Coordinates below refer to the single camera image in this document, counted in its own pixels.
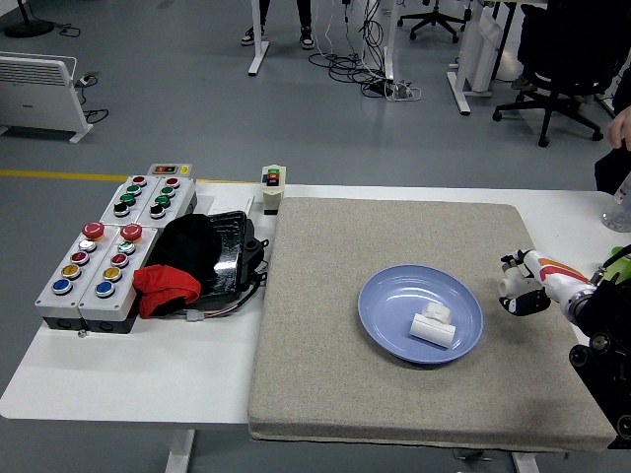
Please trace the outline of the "person's right hand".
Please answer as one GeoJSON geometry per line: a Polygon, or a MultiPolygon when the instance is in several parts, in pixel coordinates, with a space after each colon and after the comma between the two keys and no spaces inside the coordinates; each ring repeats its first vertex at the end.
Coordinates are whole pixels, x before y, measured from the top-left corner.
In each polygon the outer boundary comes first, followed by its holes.
{"type": "Polygon", "coordinates": [[[607,140],[609,144],[619,149],[625,146],[630,150],[630,133],[631,133],[631,106],[623,108],[607,127],[607,140]]]}

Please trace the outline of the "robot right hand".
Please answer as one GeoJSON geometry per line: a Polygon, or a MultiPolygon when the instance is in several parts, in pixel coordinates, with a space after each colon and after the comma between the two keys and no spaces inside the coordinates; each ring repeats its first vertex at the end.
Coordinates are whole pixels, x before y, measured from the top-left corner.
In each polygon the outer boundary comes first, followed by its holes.
{"type": "Polygon", "coordinates": [[[577,324],[580,311],[596,291],[596,285],[578,270],[536,250],[517,250],[501,261],[499,303],[515,316],[542,312],[556,302],[566,319],[577,324]]]}

